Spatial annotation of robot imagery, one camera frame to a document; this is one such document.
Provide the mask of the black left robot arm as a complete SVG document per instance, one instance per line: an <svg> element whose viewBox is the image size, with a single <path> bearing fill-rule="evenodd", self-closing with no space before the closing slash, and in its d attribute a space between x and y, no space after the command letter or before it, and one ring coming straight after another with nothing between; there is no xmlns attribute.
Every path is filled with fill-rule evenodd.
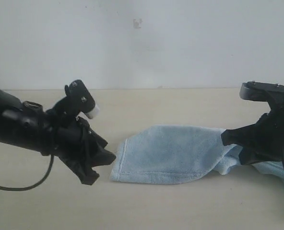
<svg viewBox="0 0 284 230"><path fill-rule="evenodd" d="M92 185L99 177L94 167L110 165L116 156L89 125L98 106L83 81L64 90L65 97L44 110L0 89L0 142L59 158L82 184Z"/></svg>

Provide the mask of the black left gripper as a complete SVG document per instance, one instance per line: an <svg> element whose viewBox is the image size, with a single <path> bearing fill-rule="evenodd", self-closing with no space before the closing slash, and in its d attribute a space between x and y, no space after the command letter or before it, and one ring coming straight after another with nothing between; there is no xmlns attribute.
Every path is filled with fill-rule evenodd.
<svg viewBox="0 0 284 230"><path fill-rule="evenodd" d="M105 149L108 142L82 117L55 109L45 111L40 121L41 154L57 156L84 185L93 185L99 174L92 167L111 165L114 153Z"/></svg>

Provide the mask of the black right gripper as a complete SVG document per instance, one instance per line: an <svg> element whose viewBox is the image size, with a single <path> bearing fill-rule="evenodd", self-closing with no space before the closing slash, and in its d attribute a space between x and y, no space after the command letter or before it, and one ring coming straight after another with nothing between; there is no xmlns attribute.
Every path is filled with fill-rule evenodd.
<svg viewBox="0 0 284 230"><path fill-rule="evenodd" d="M255 124L226 129L221 140L224 146L242 146L238 156L241 165L268 162L270 157L280 158L284 155L284 113L264 113Z"/></svg>

